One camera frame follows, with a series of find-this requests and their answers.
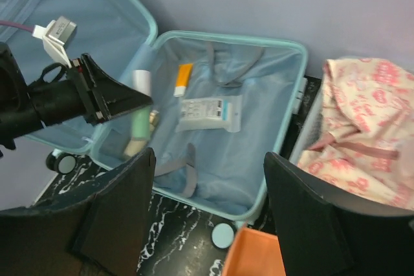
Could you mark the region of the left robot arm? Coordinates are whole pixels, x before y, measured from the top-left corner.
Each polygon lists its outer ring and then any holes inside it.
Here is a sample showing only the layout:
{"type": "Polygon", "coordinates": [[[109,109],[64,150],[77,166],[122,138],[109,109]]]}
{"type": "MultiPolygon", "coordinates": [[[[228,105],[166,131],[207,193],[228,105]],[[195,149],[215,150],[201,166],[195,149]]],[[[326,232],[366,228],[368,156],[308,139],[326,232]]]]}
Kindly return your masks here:
{"type": "Polygon", "coordinates": [[[1,44],[1,145],[76,117],[91,125],[108,122],[153,103],[150,96],[110,77],[89,54],[45,67],[26,84],[6,43],[1,44]]]}

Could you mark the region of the frosted gold-collar pump bottle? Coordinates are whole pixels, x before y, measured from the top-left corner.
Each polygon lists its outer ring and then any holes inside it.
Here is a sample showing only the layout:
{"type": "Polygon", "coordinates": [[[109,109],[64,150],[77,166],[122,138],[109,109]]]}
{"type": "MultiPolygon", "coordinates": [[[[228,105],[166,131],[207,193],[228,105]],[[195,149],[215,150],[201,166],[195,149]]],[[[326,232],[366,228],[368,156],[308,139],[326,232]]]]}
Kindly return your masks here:
{"type": "Polygon", "coordinates": [[[158,125],[159,122],[159,112],[157,110],[152,110],[149,113],[149,130],[152,133],[158,125]]]}

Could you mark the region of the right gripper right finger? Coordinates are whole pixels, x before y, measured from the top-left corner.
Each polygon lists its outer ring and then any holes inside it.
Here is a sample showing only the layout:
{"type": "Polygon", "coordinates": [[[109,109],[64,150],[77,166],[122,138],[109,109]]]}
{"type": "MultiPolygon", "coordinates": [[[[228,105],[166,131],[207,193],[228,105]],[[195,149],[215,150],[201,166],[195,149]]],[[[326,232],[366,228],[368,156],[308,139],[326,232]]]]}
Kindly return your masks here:
{"type": "Polygon", "coordinates": [[[264,160],[287,275],[412,275],[413,212],[348,193],[276,153],[264,160]]]}

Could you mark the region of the cream pink-print cloth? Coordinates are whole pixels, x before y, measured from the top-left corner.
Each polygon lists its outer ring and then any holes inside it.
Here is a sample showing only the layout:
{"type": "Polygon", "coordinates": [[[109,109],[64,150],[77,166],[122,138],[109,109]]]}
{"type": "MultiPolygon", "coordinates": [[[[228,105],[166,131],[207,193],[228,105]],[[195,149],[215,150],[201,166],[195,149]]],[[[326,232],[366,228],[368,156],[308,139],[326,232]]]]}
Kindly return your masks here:
{"type": "Polygon", "coordinates": [[[413,209],[413,74],[386,59],[326,61],[321,135],[299,168],[340,189],[413,209]]]}

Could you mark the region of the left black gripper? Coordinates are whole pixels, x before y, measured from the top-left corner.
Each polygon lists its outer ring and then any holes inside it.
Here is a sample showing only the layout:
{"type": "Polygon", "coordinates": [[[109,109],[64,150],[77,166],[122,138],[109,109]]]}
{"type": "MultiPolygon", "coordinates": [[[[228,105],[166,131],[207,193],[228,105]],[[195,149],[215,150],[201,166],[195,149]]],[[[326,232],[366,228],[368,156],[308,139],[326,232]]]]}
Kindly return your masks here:
{"type": "Polygon", "coordinates": [[[51,126],[82,116],[97,125],[153,103],[150,96],[106,74],[89,54],[71,65],[52,63],[28,86],[30,122],[51,126]]]}

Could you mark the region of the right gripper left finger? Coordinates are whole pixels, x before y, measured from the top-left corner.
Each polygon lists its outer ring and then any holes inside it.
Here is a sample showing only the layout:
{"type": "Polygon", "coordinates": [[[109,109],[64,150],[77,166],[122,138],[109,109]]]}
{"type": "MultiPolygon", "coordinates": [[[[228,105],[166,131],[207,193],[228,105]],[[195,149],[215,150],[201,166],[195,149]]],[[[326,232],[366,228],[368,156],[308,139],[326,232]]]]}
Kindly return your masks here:
{"type": "Polygon", "coordinates": [[[32,207],[1,212],[2,275],[135,275],[156,158],[127,162],[32,207]]]}

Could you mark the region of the white cylindrical lotion bottle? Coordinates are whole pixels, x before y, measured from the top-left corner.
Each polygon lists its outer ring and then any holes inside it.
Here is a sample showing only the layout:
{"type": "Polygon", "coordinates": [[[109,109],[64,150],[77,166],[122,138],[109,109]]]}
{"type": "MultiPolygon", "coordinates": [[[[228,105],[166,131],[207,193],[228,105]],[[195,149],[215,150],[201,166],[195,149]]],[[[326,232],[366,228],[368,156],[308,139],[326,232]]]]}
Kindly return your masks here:
{"type": "Polygon", "coordinates": [[[146,70],[134,70],[132,72],[133,88],[145,94],[151,96],[151,73],[146,70]]]}

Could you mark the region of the light blue hard-shell suitcase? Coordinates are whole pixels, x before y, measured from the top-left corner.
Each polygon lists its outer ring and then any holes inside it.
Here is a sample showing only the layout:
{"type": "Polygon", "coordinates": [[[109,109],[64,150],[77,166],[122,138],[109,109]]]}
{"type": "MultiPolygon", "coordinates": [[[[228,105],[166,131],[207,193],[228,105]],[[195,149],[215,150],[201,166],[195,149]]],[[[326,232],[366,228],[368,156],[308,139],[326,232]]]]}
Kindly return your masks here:
{"type": "Polygon", "coordinates": [[[194,194],[183,197],[183,169],[156,177],[154,190],[234,222],[254,222],[266,197],[263,157],[278,152],[294,110],[308,53],[299,43],[260,37],[171,31],[157,24],[139,0],[1,0],[1,19],[49,24],[64,16],[77,33],[67,47],[88,53],[112,78],[130,85],[133,71],[151,73],[151,96],[160,121],[149,146],[162,165],[195,147],[194,194]],[[193,70],[183,98],[173,95],[179,66],[193,70]],[[224,129],[182,131],[184,100],[234,97],[236,133],[224,129]]]}

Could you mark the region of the white round drum box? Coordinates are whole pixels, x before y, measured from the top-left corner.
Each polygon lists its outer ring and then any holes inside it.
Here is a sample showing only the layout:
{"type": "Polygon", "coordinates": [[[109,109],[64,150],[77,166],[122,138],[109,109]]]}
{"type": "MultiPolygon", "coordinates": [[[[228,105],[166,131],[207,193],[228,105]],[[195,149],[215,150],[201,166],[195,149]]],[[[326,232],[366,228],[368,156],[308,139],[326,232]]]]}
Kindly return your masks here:
{"type": "Polygon", "coordinates": [[[241,228],[224,262],[225,276],[285,276],[278,237],[241,228]]]}

